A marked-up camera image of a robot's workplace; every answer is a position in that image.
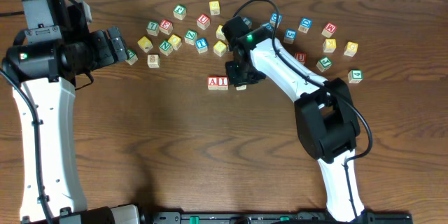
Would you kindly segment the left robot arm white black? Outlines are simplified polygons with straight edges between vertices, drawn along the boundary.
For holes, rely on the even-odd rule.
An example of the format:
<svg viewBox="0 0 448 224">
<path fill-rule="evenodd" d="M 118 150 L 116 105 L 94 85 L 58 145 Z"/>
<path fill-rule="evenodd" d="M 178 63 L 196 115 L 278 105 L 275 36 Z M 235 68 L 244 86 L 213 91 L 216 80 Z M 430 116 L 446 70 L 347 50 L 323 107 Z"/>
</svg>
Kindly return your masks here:
<svg viewBox="0 0 448 224">
<path fill-rule="evenodd" d="M 9 48 L 2 62 L 22 128 L 21 223 L 140 223 L 134 204 L 89 210 L 76 164 L 76 76 L 128 60 L 119 29 L 82 28 L 63 36 L 51 26 L 35 32 L 27 45 Z"/>
</svg>

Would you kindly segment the red A block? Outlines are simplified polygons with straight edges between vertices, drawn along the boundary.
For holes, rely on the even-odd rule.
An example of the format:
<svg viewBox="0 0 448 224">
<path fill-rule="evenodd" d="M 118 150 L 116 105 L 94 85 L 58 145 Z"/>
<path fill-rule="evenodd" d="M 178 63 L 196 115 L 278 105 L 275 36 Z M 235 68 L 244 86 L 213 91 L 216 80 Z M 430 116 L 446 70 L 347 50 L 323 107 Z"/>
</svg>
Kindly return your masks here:
<svg viewBox="0 0 448 224">
<path fill-rule="evenodd" d="M 217 76 L 209 76 L 207 78 L 207 87 L 209 90 L 217 90 L 218 89 L 218 77 Z"/>
</svg>

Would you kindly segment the blue 2 block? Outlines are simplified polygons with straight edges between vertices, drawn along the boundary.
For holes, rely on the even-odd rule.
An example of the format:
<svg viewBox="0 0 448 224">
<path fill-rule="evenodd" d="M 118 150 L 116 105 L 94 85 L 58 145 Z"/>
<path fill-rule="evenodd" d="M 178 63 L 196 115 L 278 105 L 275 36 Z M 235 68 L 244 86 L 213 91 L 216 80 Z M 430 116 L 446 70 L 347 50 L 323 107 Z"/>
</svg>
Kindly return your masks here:
<svg viewBox="0 0 448 224">
<path fill-rule="evenodd" d="M 247 85 L 239 85 L 235 87 L 237 91 L 245 90 L 247 88 Z"/>
</svg>

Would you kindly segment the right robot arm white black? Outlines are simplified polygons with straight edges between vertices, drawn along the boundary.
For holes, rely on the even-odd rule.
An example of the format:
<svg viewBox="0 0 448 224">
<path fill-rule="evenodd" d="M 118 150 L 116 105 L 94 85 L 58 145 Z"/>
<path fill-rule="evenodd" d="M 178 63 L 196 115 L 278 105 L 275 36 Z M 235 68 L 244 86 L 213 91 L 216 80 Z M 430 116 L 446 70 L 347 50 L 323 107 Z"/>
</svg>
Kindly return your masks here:
<svg viewBox="0 0 448 224">
<path fill-rule="evenodd" d="M 356 138 L 366 121 L 354 107 L 347 84 L 329 81 L 299 63 L 266 28 L 223 33 L 234 53 L 225 65 L 234 86 L 270 78 L 294 103 L 297 136 L 321 169 L 326 208 L 339 222 L 358 219 L 364 206 L 358 194 L 354 161 Z"/>
</svg>

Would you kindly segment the red I block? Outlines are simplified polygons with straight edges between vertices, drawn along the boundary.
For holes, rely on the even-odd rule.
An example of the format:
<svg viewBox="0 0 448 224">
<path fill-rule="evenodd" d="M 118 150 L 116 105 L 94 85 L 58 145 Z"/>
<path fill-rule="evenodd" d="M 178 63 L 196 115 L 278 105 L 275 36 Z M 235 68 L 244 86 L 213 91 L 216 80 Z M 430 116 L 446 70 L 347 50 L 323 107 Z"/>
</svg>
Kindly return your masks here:
<svg viewBox="0 0 448 224">
<path fill-rule="evenodd" d="M 220 76 L 218 78 L 218 90 L 227 90 L 229 87 L 228 77 Z"/>
</svg>

